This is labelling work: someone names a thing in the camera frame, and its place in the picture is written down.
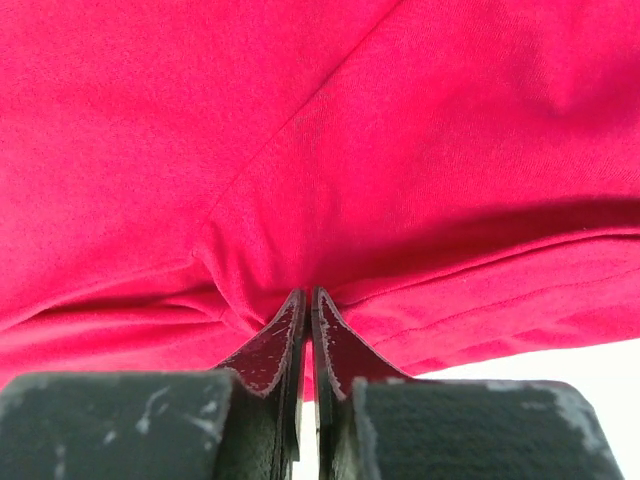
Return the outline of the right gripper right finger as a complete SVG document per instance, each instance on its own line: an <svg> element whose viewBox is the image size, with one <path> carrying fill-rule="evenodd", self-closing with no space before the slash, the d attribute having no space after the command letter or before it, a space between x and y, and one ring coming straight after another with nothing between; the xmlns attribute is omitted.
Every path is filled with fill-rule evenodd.
<svg viewBox="0 0 640 480"><path fill-rule="evenodd" d="M316 288L310 307L323 479L618 479L591 404L554 381L420 380Z"/></svg>

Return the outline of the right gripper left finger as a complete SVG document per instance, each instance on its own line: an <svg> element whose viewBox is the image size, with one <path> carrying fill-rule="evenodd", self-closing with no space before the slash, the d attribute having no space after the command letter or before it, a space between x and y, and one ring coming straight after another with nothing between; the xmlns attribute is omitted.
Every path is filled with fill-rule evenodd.
<svg viewBox="0 0 640 480"><path fill-rule="evenodd" d="M218 366L45 372L1 393L5 479L288 479L300 456L306 296Z"/></svg>

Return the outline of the red t shirt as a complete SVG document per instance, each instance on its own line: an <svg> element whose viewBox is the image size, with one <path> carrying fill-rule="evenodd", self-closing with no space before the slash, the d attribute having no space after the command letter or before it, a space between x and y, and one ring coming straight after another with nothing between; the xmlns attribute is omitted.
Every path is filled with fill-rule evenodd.
<svg viewBox="0 0 640 480"><path fill-rule="evenodd" d="M315 286L411 374L637 338L638 3L2 3L3 382Z"/></svg>

